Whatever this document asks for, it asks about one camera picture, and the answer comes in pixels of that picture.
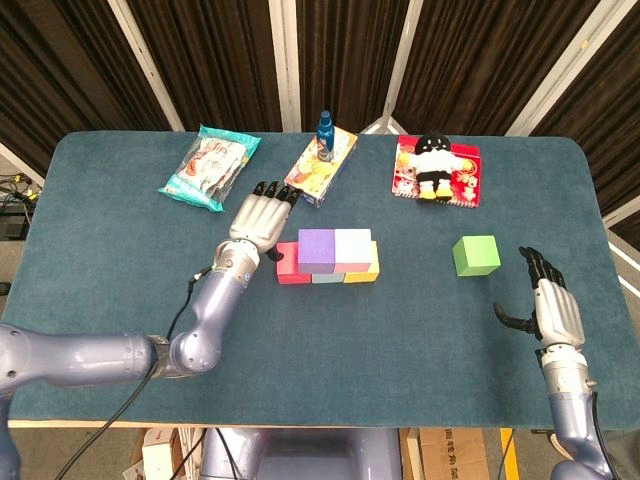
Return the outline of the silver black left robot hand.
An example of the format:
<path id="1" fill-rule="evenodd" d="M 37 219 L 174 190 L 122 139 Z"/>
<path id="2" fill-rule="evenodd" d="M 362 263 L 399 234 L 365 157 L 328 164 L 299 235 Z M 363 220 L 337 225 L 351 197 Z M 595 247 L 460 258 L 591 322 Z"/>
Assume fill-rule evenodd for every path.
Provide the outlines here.
<path id="1" fill-rule="evenodd" d="M 230 238 L 249 241 L 259 254 L 280 261 L 284 255 L 276 243 L 301 193 L 287 184 L 279 188 L 278 181 L 259 182 L 240 206 L 229 229 Z"/>

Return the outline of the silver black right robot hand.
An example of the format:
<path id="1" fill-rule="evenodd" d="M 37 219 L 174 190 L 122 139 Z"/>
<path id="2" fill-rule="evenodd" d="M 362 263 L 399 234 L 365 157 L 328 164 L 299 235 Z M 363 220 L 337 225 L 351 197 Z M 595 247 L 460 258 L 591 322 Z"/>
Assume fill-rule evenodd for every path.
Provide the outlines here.
<path id="1" fill-rule="evenodd" d="M 528 267 L 534 310 L 529 319 L 521 319 L 508 315 L 502 305 L 494 303 L 497 319 L 507 328 L 534 335 L 544 348 L 566 344 L 580 350 L 585 344 L 583 323 L 562 273 L 532 247 L 520 246 L 519 252 Z"/>

